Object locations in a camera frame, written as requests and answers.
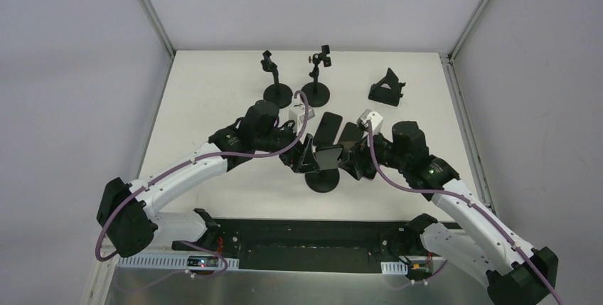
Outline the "black phone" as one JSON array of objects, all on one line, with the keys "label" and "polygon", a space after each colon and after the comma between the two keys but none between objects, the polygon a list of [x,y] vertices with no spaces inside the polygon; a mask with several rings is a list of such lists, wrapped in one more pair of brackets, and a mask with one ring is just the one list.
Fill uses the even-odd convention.
[{"label": "black phone", "polygon": [[343,130],[338,138],[337,144],[340,141],[360,141],[363,139],[365,132],[353,122],[346,122]]},{"label": "black phone", "polygon": [[343,146],[340,144],[331,146],[318,146],[314,153],[320,171],[334,170],[338,168]]}]

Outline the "purple phone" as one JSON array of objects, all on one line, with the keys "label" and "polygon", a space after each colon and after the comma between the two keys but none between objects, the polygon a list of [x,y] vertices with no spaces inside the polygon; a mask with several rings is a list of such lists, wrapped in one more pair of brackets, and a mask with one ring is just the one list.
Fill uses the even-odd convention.
[{"label": "purple phone", "polygon": [[343,117],[332,112],[324,112],[314,134],[314,146],[323,147],[334,144]]}]

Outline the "black folding phone stand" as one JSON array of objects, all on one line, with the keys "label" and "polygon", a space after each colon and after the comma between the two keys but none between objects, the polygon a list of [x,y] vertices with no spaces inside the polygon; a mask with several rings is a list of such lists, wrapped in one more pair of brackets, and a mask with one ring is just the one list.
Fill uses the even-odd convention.
[{"label": "black folding phone stand", "polygon": [[368,99],[384,105],[398,107],[404,95],[402,89],[406,84],[406,82],[400,81],[392,68],[388,68],[385,76],[371,85]]}]

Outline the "black round-base phone stand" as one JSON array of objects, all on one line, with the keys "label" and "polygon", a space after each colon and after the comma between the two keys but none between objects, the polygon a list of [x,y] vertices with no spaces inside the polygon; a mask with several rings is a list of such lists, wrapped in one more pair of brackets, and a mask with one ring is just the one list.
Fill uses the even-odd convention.
[{"label": "black round-base phone stand", "polygon": [[262,53],[262,59],[260,64],[262,70],[266,73],[271,73],[273,83],[266,87],[263,92],[262,98],[268,102],[272,102],[277,105],[278,108],[284,109],[292,103],[292,89],[279,81],[279,71],[277,64],[271,59],[272,53],[266,50]]}]

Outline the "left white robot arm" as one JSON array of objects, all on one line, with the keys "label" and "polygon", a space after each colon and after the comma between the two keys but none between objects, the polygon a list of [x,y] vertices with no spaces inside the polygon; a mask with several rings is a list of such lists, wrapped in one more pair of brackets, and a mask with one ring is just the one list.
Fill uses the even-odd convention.
[{"label": "left white robot arm", "polygon": [[300,94],[289,108],[289,119],[279,124],[279,108],[260,100],[234,124],[219,129],[192,154],[174,166],[130,182],[116,177],[104,189],[96,219],[101,233],[95,248],[102,255],[108,239],[120,257],[131,257],[150,245],[191,242],[200,251],[211,250],[217,241],[209,215],[201,210],[166,212],[173,200],[211,178],[232,171],[252,159],[276,156],[294,173],[319,170],[312,153],[313,137],[306,132],[314,109]]}]

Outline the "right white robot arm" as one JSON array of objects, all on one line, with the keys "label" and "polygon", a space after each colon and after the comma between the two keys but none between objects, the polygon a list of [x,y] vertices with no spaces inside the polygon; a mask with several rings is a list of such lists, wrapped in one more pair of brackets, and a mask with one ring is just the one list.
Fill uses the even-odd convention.
[{"label": "right white robot arm", "polygon": [[422,195],[464,231],[450,232],[421,214],[406,228],[405,249],[445,258],[480,283],[493,304],[539,304],[547,296],[562,304],[555,289],[557,255],[534,247],[494,215],[450,164],[429,152],[416,122],[394,124],[391,139],[380,133],[382,123],[370,114],[357,121],[364,135],[351,147],[343,169],[357,180],[379,175],[398,190]]}]

